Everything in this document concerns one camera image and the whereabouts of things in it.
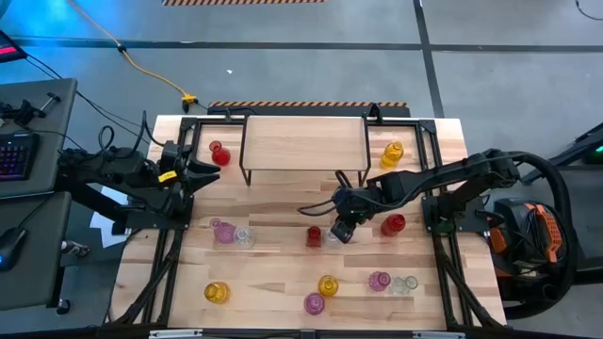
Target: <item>red bottle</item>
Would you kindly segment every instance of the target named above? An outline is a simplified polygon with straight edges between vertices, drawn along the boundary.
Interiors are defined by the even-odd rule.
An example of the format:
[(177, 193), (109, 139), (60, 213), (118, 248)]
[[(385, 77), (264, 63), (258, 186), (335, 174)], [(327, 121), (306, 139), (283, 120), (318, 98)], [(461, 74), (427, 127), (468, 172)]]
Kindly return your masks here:
[(216, 165), (226, 166), (230, 162), (230, 152), (222, 147), (221, 142), (214, 140), (209, 144), (211, 159)]
[(381, 233), (385, 236), (394, 236), (402, 231), (406, 226), (406, 219), (403, 215), (390, 215), (381, 224)]
[(308, 236), (305, 241), (307, 247), (320, 247), (322, 245), (322, 237), (320, 236), (320, 228), (312, 226), (308, 228)]

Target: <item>yellow bottle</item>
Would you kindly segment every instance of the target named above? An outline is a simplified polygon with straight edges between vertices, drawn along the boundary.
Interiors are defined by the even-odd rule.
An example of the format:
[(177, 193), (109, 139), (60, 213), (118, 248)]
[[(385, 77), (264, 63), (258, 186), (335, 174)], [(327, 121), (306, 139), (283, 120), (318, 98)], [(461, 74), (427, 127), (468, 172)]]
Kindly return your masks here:
[(225, 282), (212, 282), (205, 287), (205, 298), (213, 303), (224, 303), (230, 298), (230, 288)]
[(383, 151), (381, 157), (381, 167), (386, 170), (394, 170), (398, 165), (399, 160), (404, 155), (404, 148), (399, 141), (392, 142)]
[(324, 297), (332, 297), (337, 293), (339, 282), (334, 276), (324, 276), (318, 281), (318, 291)]

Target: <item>white paper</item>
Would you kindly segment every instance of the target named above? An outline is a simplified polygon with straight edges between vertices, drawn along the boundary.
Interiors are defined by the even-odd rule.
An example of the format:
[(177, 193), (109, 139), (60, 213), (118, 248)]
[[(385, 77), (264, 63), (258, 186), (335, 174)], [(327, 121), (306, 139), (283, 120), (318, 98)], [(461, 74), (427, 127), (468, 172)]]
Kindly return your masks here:
[[(111, 189), (109, 187), (104, 187), (101, 189), (101, 193), (113, 199), (115, 202), (126, 205), (128, 204), (128, 197), (116, 191), (115, 189)], [(101, 237), (103, 239), (103, 249), (106, 249), (109, 246), (113, 246), (115, 244), (119, 244), (125, 241), (128, 238), (128, 234), (123, 235), (113, 235), (111, 234), (111, 229), (113, 228), (113, 220), (109, 218), (105, 218), (100, 214), (94, 212), (92, 215), (92, 220), (90, 221), (91, 228), (97, 228), (101, 230)]]

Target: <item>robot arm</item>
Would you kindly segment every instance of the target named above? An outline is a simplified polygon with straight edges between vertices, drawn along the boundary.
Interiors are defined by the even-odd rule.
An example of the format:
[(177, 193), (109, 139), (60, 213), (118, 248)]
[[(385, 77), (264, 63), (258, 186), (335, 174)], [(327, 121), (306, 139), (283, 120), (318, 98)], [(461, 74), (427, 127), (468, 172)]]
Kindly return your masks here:
[(337, 178), (341, 186), (333, 195), (338, 217), (331, 232), (348, 243), (356, 225), (372, 219), (375, 214), (401, 208), (427, 190), (465, 181), (455, 191), (437, 198), (438, 215), (450, 216), (454, 211), (464, 210), (467, 202), (487, 189), (513, 186), (520, 178), (513, 159), (520, 156), (521, 153), (489, 150), (440, 168), (389, 172), (367, 180), (366, 188), (351, 188), (339, 172)]
[[(131, 148), (110, 147), (99, 153), (65, 150), (58, 161), (57, 190), (115, 221), (113, 234), (126, 229), (183, 229), (190, 221), (194, 193), (220, 178), (220, 168), (205, 164), (189, 147), (173, 141), (154, 163)], [(100, 184), (129, 197), (121, 206), (88, 187)]]

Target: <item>concrete floor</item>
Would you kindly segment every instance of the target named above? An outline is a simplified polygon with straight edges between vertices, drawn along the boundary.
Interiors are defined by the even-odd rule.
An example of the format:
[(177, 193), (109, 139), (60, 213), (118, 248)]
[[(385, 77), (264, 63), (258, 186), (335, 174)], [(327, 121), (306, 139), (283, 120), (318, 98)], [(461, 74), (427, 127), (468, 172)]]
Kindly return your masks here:
[[(79, 0), (82, 7), (122, 40), (274, 42), (243, 49), (131, 49), (146, 68), (166, 75), (203, 103), (222, 100), (406, 101), (413, 117), (434, 117), (430, 81), (420, 44), (413, 0), (328, 0), (313, 5), (164, 8), (150, 0)], [(603, 23), (579, 15), (570, 0), (424, 0), (433, 44), (602, 45)], [(603, 4), (582, 0), (593, 15)], [(14, 38), (50, 37), (65, 41), (104, 39), (64, 1), (15, 1), (0, 19)], [(280, 49), (281, 42), (308, 42), (316, 49)], [(363, 43), (371, 50), (329, 49), (317, 43)], [(134, 70), (113, 48), (32, 47), (26, 51), (113, 113), (138, 120), (143, 109), (150, 123), (158, 114), (180, 114), (179, 95)], [(434, 52), (433, 68), (447, 118), (462, 120), (470, 153), (490, 147), (551, 156), (574, 137), (601, 122), (601, 53)], [(42, 80), (46, 76), (24, 61), (0, 64), (0, 83)], [(96, 131), (106, 121), (77, 99), (68, 134), (93, 151)], [(116, 143), (134, 138), (118, 132)], [(584, 178), (570, 178), (583, 187)], [(535, 195), (537, 185), (501, 192)], [(580, 194), (574, 189), (572, 194)], [(586, 216), (600, 199), (580, 200)], [(68, 234), (98, 246), (86, 227), (90, 211), (75, 206)], [(593, 218), (583, 222), (596, 223)], [(583, 236), (600, 249), (603, 232)], [(117, 259), (120, 249), (100, 251)], [(117, 264), (68, 269), (63, 297), (73, 301), (68, 315), (29, 308), (0, 313), (0, 331), (38, 331), (101, 323)], [(601, 285), (574, 287), (552, 310), (512, 321), (522, 330), (603, 337)]]

